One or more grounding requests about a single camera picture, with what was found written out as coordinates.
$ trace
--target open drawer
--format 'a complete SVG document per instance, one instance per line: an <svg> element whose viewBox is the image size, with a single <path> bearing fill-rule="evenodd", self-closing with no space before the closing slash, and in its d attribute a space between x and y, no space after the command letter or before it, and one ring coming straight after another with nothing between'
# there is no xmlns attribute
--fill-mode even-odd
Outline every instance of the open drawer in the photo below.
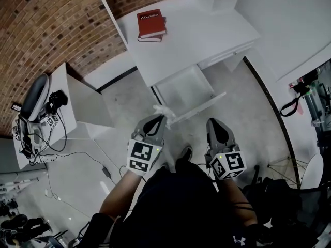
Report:
<svg viewBox="0 0 331 248"><path fill-rule="evenodd" d="M153 86L162 105L176 115L172 124L194 116L216 103L226 93L215 95L210 83L197 65L192 65Z"/></svg>

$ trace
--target black chair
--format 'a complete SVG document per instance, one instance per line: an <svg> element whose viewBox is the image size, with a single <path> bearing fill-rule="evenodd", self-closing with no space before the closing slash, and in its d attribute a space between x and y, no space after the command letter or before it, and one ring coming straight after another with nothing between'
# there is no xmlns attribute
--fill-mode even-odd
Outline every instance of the black chair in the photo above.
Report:
<svg viewBox="0 0 331 248"><path fill-rule="evenodd" d="M61 231L57 234L55 234L54 236L45 236L45 237L37 237L34 238L32 240L38 242L38 243L45 243L46 248L64 248L62 244L60 244L60 242L58 241L58 239L67 232L68 230L65 231ZM31 241L26 242L23 244L23 248L25 247L30 247Z"/></svg>
<svg viewBox="0 0 331 248"><path fill-rule="evenodd" d="M274 247L310 248L330 222L330 186L331 183L326 183L318 188L298 190L290 188L283 179L265 178L261 183L253 180L243 193L260 224L271 219Z"/></svg>

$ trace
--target cable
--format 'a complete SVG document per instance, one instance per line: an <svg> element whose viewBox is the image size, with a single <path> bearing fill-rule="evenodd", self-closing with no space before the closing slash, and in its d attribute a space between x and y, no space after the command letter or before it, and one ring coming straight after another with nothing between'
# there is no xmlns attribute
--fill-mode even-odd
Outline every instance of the cable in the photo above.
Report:
<svg viewBox="0 0 331 248"><path fill-rule="evenodd" d="M52 127L52 129L51 129L51 131L50 131L50 135L48 136L48 139L47 139L47 142L48 142L48 143L50 142L50 139L51 139L51 135L52 135L53 129L54 129L54 127ZM31 166L35 166L36 164L40 164L40 163L41 163L40 154L41 154L43 151L45 151L46 149L47 149L47 144L44 146L43 149L41 149L40 152L37 152L37 155L35 156L35 159L34 159L33 162L29 160L29 164L30 164Z"/></svg>
<svg viewBox="0 0 331 248"><path fill-rule="evenodd" d="M122 169L123 167L125 167L125 165L122 165L122 166L119 168L119 176L120 176L121 178L123 177L122 174L121 174L121 169Z"/></svg>
<svg viewBox="0 0 331 248"><path fill-rule="evenodd" d="M84 216L86 216L86 217L88 217L88 218L91 218L91 217L89 217L88 215L86 215L84 212L82 212L82 211L80 211L79 209L75 208L73 205L71 205L71 204L69 204L69 203L67 203L67 202L65 202L65 201L63 201L63 200L61 200L61 199L58 197L57 194L53 193L53 190L52 190L52 187L51 187L51 181L50 181L50 174L49 174L49 172L48 172L47 165L46 165L45 163L44 163L44 165L45 165L45 168L46 168L46 171L47 171L48 183L49 183L49 185L50 185L50 190L51 190L51 194L52 194L51 197L48 197L48 196L46 196L46 197L49 198L49 199L54 198L54 199L57 200L57 201L63 202L63 203L65 203L65 204L67 204L68 206L70 206L71 208L73 208L74 210L76 210L76 211L82 213Z"/></svg>
<svg viewBox="0 0 331 248"><path fill-rule="evenodd" d="M205 165L207 167L207 164L205 164L205 163L198 163L197 166L199 166L199 165Z"/></svg>
<svg viewBox="0 0 331 248"><path fill-rule="evenodd" d="M101 162L99 162L98 160L93 159L93 158L92 158L87 152L85 152L85 151L75 151L75 152L73 152L73 153L69 153L69 154L65 154L65 155L59 155L59 154L56 154L56 153L53 153L53 154L43 154L43 155L40 155L40 154L39 154L39 156L54 156L54 155L56 155L56 156L59 156L59 157L64 158L64 157L66 157L66 156L70 156L70 155L75 154L75 153L84 153L84 154L86 154L88 157L90 157L93 161L95 161L95 162L101 164L103 168L106 168ZM109 178L110 178L110 180L112 181L112 183L113 183L114 185L116 185L116 183L113 181L113 179L112 179L111 177L109 177Z"/></svg>
<svg viewBox="0 0 331 248"><path fill-rule="evenodd" d="M61 119L61 117L60 117L60 115L58 114L58 112L56 111L56 114L58 115L58 117L59 117L59 119L60 119L60 121L61 121L61 123L62 123L62 125L63 125L63 129L64 129L64 134L65 134L65 141L64 141L64 146L63 146L63 148L61 149L61 150L57 150L57 149L54 149L47 141L45 141L44 140L44 138L42 138L39 134L37 134L37 133L30 133L29 135L36 135L36 136L38 136L40 139L42 139L47 145L48 145L48 147L50 147L52 150L54 150L54 151L57 151L57 152L62 152L65 148L66 148L66 145L67 145L67 130L66 130L66 126L64 125L64 123L63 123L63 121L62 121L62 119Z"/></svg>
<svg viewBox="0 0 331 248"><path fill-rule="evenodd" d="M88 223L86 223L86 225L79 231L79 233L78 233L78 237L81 235L82 237L84 237L84 235L82 234L82 231L84 230L84 229L86 229L87 228L87 226L89 225L89 223L90 223L90 221L88 222Z"/></svg>
<svg viewBox="0 0 331 248"><path fill-rule="evenodd" d="M238 206L233 206L233 207L236 209L246 209L246 210L254 211L252 208L238 207Z"/></svg>
<svg viewBox="0 0 331 248"><path fill-rule="evenodd" d="M125 165L122 165L122 166L119 168L119 175L120 175L121 178L123 177L122 174L121 174L121 169L122 169L123 167L126 167L126 166L125 166Z"/></svg>
<svg viewBox="0 0 331 248"><path fill-rule="evenodd" d="M40 156L54 156L54 155L56 155L56 156L59 156L59 157L64 158L64 157L66 157L66 156L70 156L70 155L73 155L73 154L75 154L75 153L84 153L84 154L86 154L88 157L90 157L93 161L95 161L95 162L101 164L102 167L105 167L101 162L99 162L98 160L93 159L93 158L92 158L87 152L85 152L85 151L75 151L75 152L72 152L72 153L69 153L69 154L65 154L65 155L59 155L59 154L56 154L56 153L53 153L53 154L43 154L43 155L40 154Z"/></svg>

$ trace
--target electronics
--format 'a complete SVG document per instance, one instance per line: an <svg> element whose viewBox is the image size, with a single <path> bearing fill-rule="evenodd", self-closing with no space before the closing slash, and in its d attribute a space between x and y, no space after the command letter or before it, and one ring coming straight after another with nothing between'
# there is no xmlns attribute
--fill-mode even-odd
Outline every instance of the electronics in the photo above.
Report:
<svg viewBox="0 0 331 248"><path fill-rule="evenodd" d="M47 122L48 126L50 126L51 128L54 128L58 123L58 118L55 115L48 115L46 122Z"/></svg>
<svg viewBox="0 0 331 248"><path fill-rule="evenodd" d="M21 140L21 136L20 136L20 131L19 131L19 126L14 126L12 128L12 136L14 137L14 139L16 141L20 141Z"/></svg>
<svg viewBox="0 0 331 248"><path fill-rule="evenodd" d="M30 87L23 102L20 114L29 122L37 119L39 112L47 98L49 78L46 74L39 76Z"/></svg>
<svg viewBox="0 0 331 248"><path fill-rule="evenodd" d="M48 114L55 115L56 111L62 106L68 104L68 97L62 90L58 90L50 94L48 103L46 104L46 111Z"/></svg>
<svg viewBox="0 0 331 248"><path fill-rule="evenodd" d="M126 168L141 176L149 172L162 151L166 122L161 114L138 122L128 144Z"/></svg>
<svg viewBox="0 0 331 248"><path fill-rule="evenodd" d="M40 152L42 146L44 145L44 142L41 139L42 137L41 124L28 122L27 129L30 134L29 136L32 145L32 153Z"/></svg>
<svg viewBox="0 0 331 248"><path fill-rule="evenodd" d="M207 168L213 169L216 180L237 177L247 166L232 130L214 118L207 121L206 127L209 143L209 150L205 154Z"/></svg>
<svg viewBox="0 0 331 248"><path fill-rule="evenodd" d="M31 159L33 156L32 144L30 138L28 137L26 120L21 116L21 114L19 114L17 123L18 123L17 127L20 136L21 146L22 146L20 153L24 154L26 158Z"/></svg>

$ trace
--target red book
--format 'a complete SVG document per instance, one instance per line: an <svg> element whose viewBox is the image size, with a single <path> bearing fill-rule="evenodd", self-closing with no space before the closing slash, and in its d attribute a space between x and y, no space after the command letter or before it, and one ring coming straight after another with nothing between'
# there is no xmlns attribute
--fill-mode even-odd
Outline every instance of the red book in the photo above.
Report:
<svg viewBox="0 0 331 248"><path fill-rule="evenodd" d="M137 14L140 38L148 38L167 32L160 9Z"/></svg>
<svg viewBox="0 0 331 248"><path fill-rule="evenodd" d="M166 24L167 18L166 17L163 17L163 21L164 21L164 24ZM148 38L144 38L144 39L142 39L140 37L140 34L138 36L138 41L140 41L140 42L161 42L162 39L163 39L163 34L152 36L152 37L148 37Z"/></svg>

